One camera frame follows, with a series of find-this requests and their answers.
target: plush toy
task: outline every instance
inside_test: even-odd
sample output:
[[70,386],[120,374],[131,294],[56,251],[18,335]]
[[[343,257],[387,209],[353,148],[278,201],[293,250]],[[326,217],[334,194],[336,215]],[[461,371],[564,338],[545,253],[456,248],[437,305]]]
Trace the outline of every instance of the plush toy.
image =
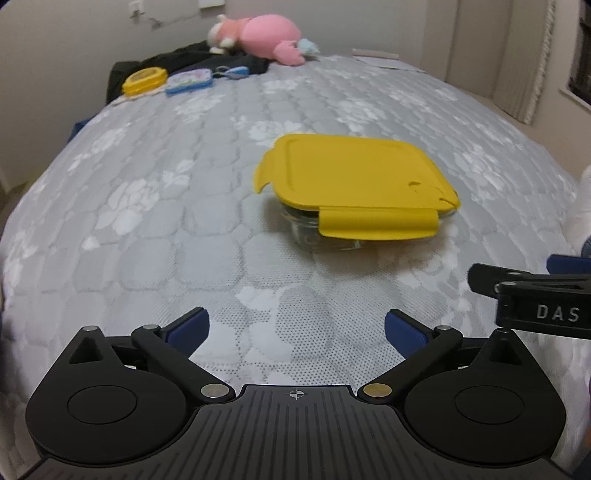
[[[309,40],[302,39],[300,29],[291,20],[281,15],[261,15],[240,20],[231,20],[225,15],[218,15],[217,18],[219,23],[212,27],[207,36],[212,53],[241,48],[263,59],[296,66],[306,62],[304,55],[310,52],[310,44],[314,46]],[[302,40],[304,53],[298,49]]]

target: blue keychain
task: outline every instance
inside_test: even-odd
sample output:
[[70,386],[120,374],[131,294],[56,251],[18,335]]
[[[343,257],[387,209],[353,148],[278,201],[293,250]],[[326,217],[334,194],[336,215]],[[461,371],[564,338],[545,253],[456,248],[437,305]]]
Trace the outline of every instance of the blue keychain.
[[214,77],[226,77],[230,80],[240,80],[247,78],[251,74],[251,71],[248,67],[234,67],[232,69],[228,67],[218,67],[215,72],[213,72]]

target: glass food container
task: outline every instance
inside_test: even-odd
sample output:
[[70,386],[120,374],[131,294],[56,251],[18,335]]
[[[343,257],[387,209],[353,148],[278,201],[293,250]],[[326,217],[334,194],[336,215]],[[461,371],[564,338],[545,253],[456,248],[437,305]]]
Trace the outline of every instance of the glass food container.
[[429,238],[460,206],[427,155],[396,140],[285,135],[256,168],[255,191],[269,183],[296,243],[311,251]]

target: light switch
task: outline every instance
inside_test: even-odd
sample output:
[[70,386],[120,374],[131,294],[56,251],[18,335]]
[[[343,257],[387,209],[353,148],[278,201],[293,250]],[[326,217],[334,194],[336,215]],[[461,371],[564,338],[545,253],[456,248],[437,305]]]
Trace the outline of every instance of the light switch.
[[226,0],[199,0],[199,8],[221,7]]

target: bed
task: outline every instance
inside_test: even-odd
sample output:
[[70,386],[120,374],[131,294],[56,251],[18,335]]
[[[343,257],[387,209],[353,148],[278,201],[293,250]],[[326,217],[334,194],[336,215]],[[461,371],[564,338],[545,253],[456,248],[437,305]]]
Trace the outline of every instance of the bed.
[[[422,148],[463,205],[416,244],[311,254],[292,242],[252,173],[294,132],[393,138]],[[0,242],[0,472],[36,460],[24,407],[74,333],[126,335],[194,306],[212,318],[192,360],[234,386],[350,384],[402,360],[384,338],[397,307],[465,336],[495,328],[469,291],[474,262],[544,272],[572,254],[560,222],[576,184],[538,144],[425,73],[324,57],[302,67],[100,112],[24,196]],[[565,401],[554,460],[579,458],[591,342],[520,334]]]

